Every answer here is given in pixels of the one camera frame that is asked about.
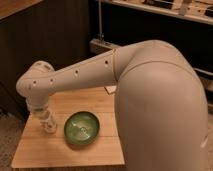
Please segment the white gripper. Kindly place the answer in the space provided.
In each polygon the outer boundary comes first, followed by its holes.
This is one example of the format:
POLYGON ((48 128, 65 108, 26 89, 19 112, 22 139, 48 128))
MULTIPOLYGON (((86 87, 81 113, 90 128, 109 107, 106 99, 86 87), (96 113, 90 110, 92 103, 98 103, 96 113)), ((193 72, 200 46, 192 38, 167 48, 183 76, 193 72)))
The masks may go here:
POLYGON ((39 100, 39 99, 26 99, 26 104, 28 111, 40 120, 45 120, 49 117, 49 104, 48 100, 39 100))

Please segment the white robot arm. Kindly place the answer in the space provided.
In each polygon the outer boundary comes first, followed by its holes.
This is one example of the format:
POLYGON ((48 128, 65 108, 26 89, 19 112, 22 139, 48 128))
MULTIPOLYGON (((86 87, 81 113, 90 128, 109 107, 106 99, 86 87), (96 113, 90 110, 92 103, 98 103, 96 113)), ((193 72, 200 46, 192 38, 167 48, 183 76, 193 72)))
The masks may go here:
POLYGON ((37 61, 17 92, 42 116, 60 91, 115 86, 115 114, 126 171, 205 171, 208 102, 182 53, 162 40, 110 50, 60 70, 37 61))

